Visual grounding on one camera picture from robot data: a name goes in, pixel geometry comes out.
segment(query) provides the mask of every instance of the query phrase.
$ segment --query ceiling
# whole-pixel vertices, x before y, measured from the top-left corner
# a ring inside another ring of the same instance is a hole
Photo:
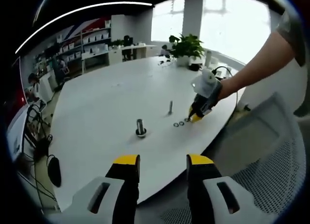
[[[25,41],[25,39],[30,36],[39,27],[51,21],[52,19],[65,14],[74,9],[84,7],[87,5],[98,4],[103,2],[111,1],[139,1],[147,2],[151,4],[157,4],[165,0],[8,0],[8,4],[12,4],[8,11],[4,11],[8,14],[5,19],[7,19],[6,25],[8,28],[4,32],[7,32],[5,36],[8,36],[9,40],[8,51],[10,59],[14,60],[17,56],[15,55],[16,49]],[[272,0],[260,0],[267,3],[270,9],[282,13],[283,10]],[[37,20],[33,23],[36,16],[36,12],[41,5],[40,13],[37,16]],[[82,22],[85,20],[90,20],[103,15],[113,15],[113,14],[125,14],[125,15],[137,15],[146,9],[151,9],[150,6],[141,5],[111,5],[111,6],[101,6],[97,8],[91,8],[84,11],[80,11],[64,17],[59,21],[53,23],[52,25],[45,28],[43,31],[39,32],[34,38],[31,39],[20,51],[20,54],[25,54],[40,41],[46,37],[60,31],[70,25]]]

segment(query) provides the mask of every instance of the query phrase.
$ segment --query floor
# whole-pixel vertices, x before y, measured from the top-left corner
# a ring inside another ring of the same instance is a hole
[[[87,70],[88,72],[94,71],[96,69],[98,69],[99,67],[96,68],[91,68]],[[47,104],[47,107],[44,109],[43,111],[43,118],[45,121],[49,122],[52,124],[52,114],[54,113],[54,110],[56,108],[56,104],[59,98],[61,91],[58,91],[54,94],[52,100]],[[242,116],[246,115],[247,111],[243,111],[243,112],[234,112],[234,114],[232,115],[232,118],[229,120],[229,123],[233,123],[234,121],[238,120],[239,118],[241,118]],[[50,128],[45,127],[44,128],[46,134],[49,134],[50,132]],[[46,188],[48,189],[52,194],[53,193],[53,186],[48,178],[47,175],[47,158],[44,157],[42,158],[38,163],[35,164],[35,176],[36,179]],[[179,179],[181,182],[176,181],[176,183],[178,183],[178,185],[184,184],[184,178],[181,177]],[[53,201],[52,199],[50,199],[49,197],[46,197],[45,195],[41,194],[40,198],[42,200],[42,211],[45,215],[49,215],[52,213],[56,213],[56,212],[60,212],[59,208],[57,206],[57,203],[55,201]]]

